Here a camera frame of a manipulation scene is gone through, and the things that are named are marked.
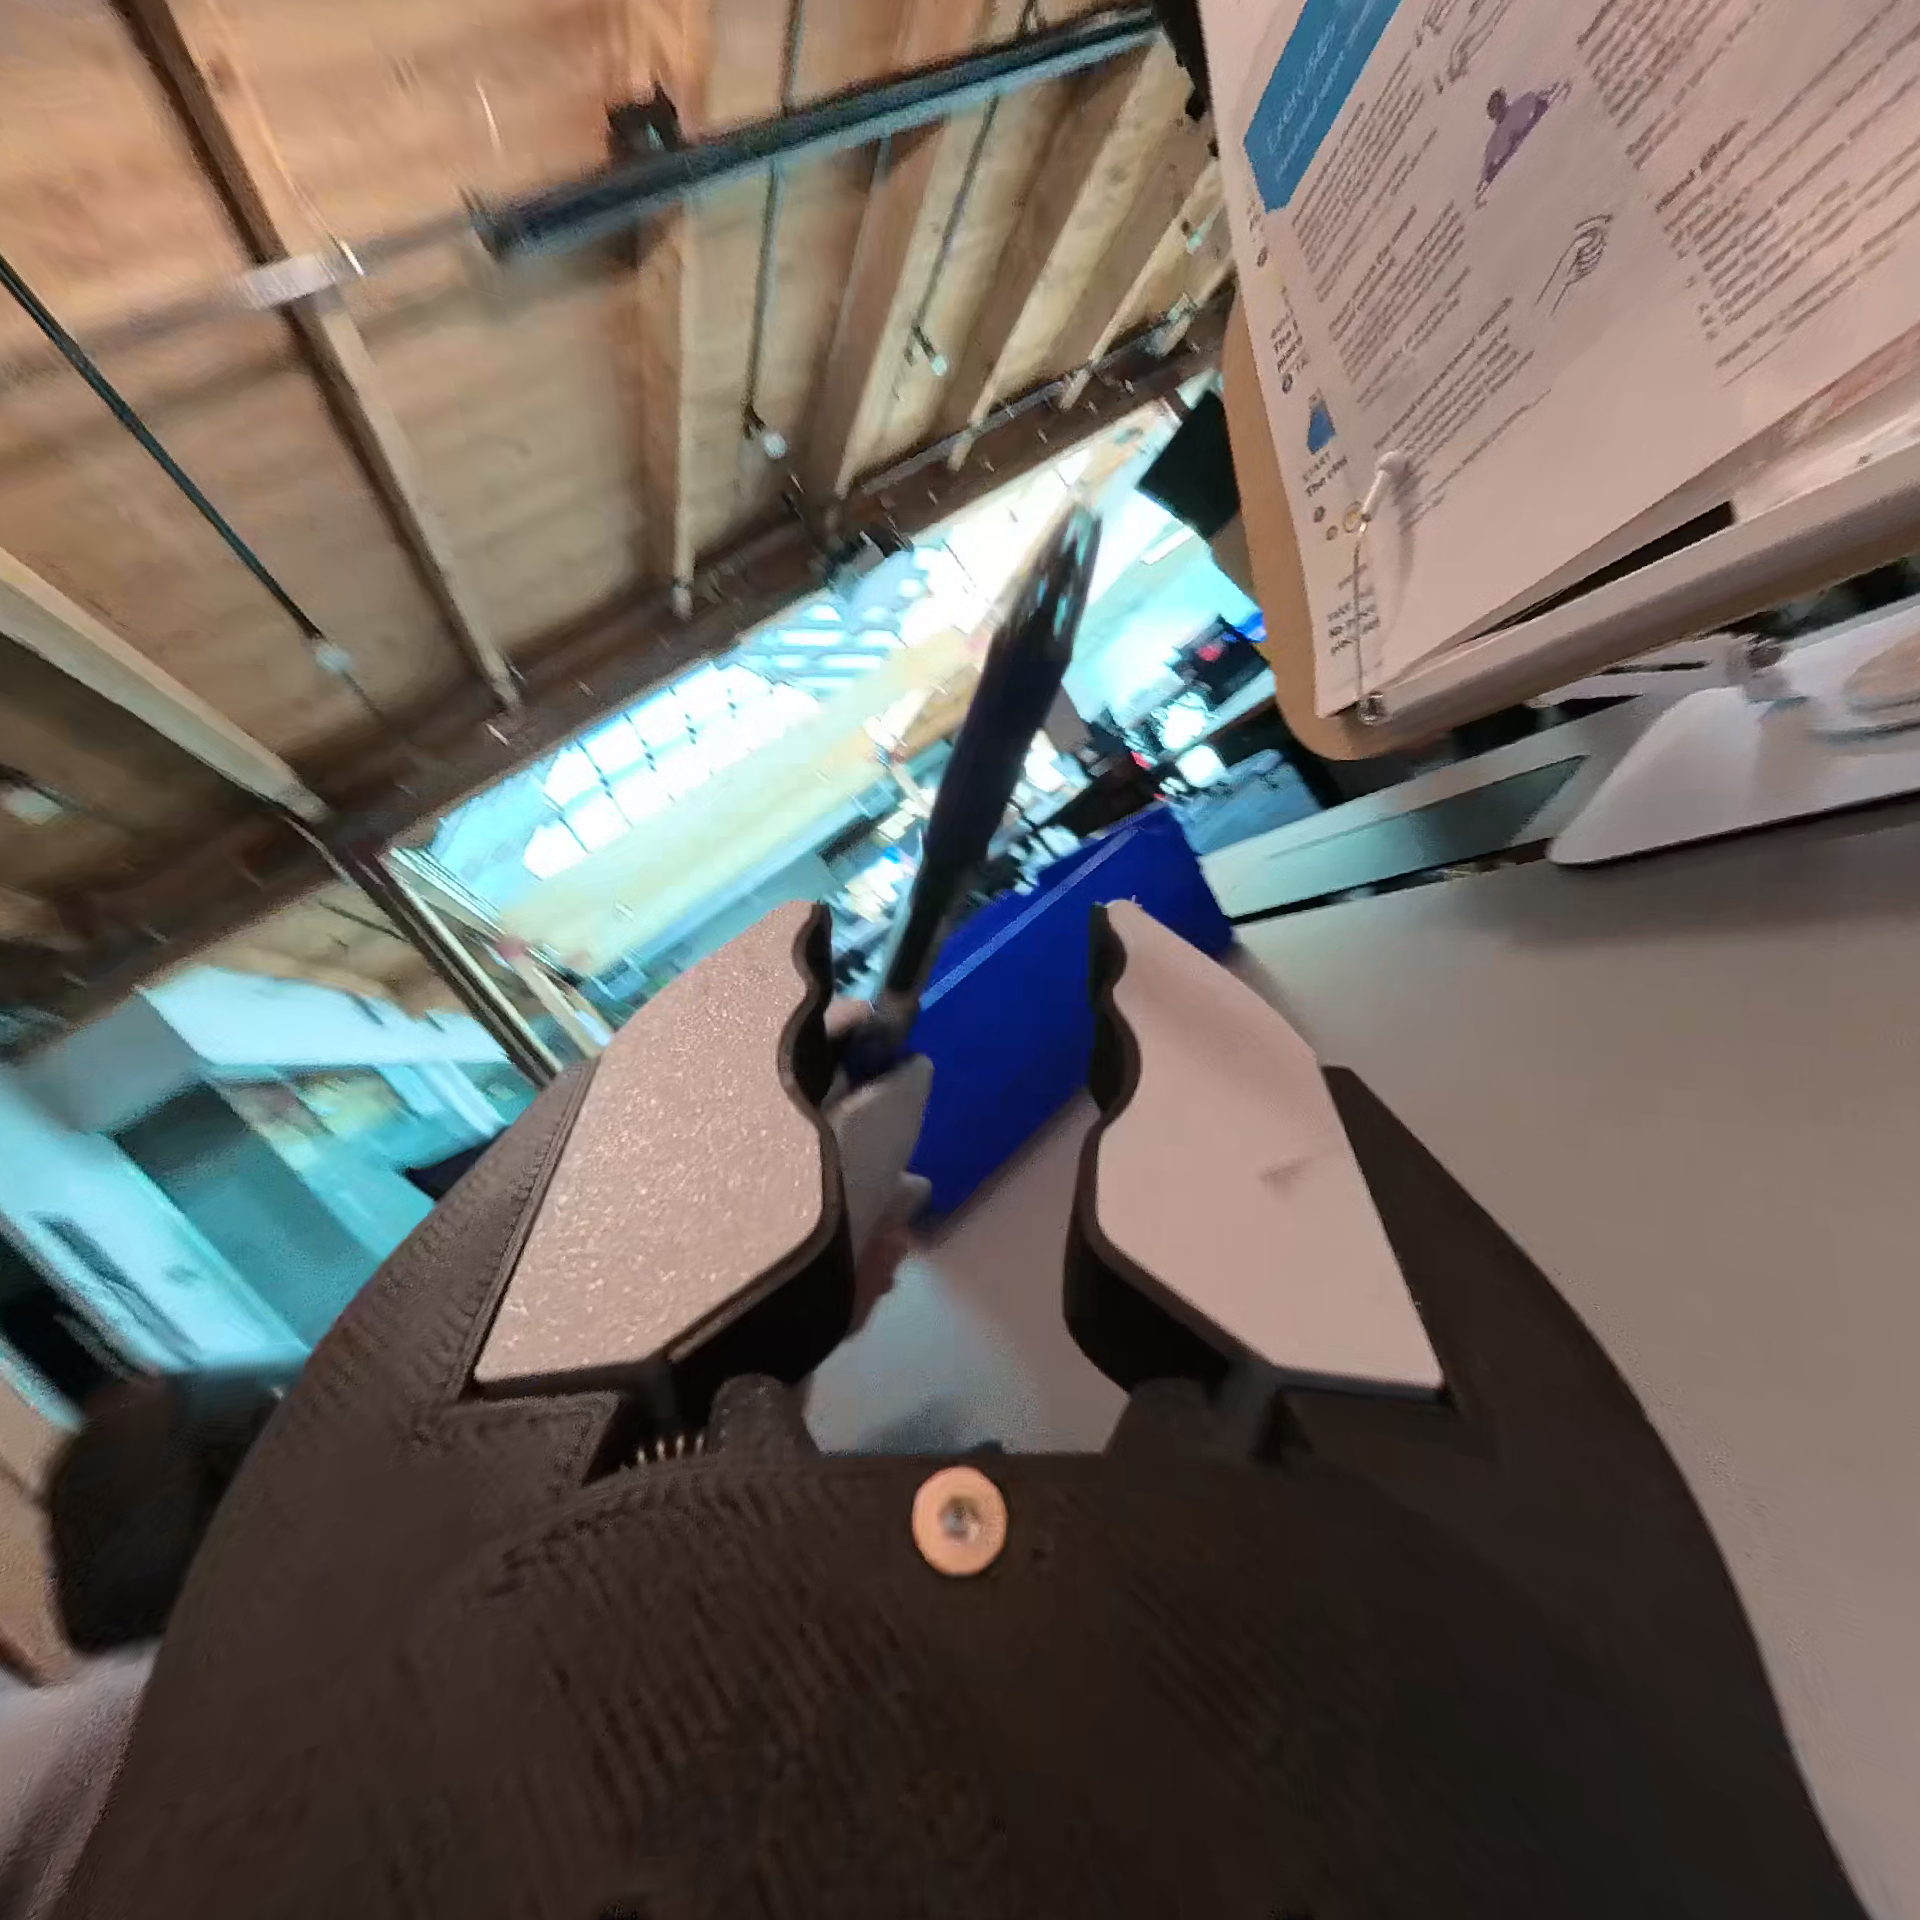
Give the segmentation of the grey desk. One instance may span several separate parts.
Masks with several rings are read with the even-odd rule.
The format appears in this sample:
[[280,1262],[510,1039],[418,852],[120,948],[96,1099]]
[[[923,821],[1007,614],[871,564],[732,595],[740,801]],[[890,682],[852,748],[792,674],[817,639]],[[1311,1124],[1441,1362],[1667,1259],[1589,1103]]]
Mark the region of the grey desk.
[[1916,804],[1242,925],[1232,969],[1576,1309],[1877,1917],[1918,1875]]

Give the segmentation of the person's left forearm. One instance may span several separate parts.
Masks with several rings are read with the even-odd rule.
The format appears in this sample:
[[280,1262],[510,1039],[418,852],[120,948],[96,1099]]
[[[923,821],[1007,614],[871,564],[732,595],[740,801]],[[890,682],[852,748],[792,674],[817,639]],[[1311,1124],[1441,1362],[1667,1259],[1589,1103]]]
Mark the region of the person's left forearm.
[[117,1649],[43,1689],[4,1685],[4,1919],[58,1907],[124,1765],[157,1650]]

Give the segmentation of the blue pen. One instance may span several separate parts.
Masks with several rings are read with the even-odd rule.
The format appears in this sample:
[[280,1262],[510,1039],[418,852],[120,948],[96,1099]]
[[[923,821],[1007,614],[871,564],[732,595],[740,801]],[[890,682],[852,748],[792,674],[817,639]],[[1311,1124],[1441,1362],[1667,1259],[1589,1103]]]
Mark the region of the blue pen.
[[1064,689],[1099,545],[1099,514],[1077,498],[1042,538],[994,629],[924,822],[920,867],[876,996],[840,1046],[852,1089],[876,1083],[906,1052],[937,963],[990,863],[1028,750]]

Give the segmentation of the black panel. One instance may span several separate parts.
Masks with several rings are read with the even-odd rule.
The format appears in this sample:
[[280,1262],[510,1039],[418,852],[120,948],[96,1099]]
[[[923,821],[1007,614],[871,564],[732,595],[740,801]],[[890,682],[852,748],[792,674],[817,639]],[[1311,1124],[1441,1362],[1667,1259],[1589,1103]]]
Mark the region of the black panel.
[[1208,545],[1237,523],[1241,491],[1222,391],[1210,388],[1190,405],[1137,493]]

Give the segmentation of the printed sheet blue banner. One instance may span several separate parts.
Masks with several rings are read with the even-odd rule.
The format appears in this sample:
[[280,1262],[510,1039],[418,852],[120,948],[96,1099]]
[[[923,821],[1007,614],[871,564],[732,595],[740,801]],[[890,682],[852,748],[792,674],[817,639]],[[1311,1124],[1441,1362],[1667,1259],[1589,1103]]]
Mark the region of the printed sheet blue banner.
[[1389,682],[1916,371],[1915,3],[1200,4],[1278,467],[1416,467]]

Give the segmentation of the blue storage bin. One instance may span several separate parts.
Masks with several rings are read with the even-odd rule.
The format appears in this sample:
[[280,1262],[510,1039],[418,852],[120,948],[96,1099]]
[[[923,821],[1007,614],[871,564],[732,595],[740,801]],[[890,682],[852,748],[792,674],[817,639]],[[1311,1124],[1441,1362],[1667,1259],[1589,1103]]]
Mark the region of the blue storage bin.
[[1161,804],[996,898],[943,948],[911,1036],[932,1066],[908,1165],[928,1186],[930,1218],[960,1211],[1087,1089],[1093,912],[1118,901],[1210,958],[1237,942],[1181,816]]

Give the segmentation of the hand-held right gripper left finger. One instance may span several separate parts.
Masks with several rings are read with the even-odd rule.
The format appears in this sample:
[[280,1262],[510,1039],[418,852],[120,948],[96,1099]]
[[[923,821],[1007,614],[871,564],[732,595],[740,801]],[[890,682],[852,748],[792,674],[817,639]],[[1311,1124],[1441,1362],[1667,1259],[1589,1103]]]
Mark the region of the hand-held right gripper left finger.
[[810,1379],[852,1329],[824,1117],[832,919],[786,903],[668,982],[590,1068],[472,1362],[488,1400],[611,1390],[645,1433]]

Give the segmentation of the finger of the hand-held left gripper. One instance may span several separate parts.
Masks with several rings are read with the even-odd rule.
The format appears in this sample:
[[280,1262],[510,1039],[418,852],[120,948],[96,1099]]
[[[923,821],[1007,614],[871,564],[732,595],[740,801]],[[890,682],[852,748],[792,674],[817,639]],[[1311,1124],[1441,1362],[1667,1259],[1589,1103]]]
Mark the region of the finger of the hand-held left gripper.
[[827,1032],[839,1046],[824,1119],[836,1140],[845,1213],[855,1254],[855,1297],[885,1298],[903,1259],[914,1248],[914,1226],[930,1185],[913,1172],[928,1099],[932,1062],[895,1050],[871,1068],[869,1043],[855,1043],[873,1016],[866,1003],[832,1003]]

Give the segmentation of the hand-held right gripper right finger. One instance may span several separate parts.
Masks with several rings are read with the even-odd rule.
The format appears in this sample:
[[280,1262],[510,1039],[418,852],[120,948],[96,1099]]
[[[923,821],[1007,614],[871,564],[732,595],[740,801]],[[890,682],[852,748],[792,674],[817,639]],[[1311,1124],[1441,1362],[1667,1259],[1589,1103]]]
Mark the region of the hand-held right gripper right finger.
[[1441,1411],[1443,1360],[1314,1046],[1137,901],[1095,910],[1088,996],[1079,1353],[1126,1393]]

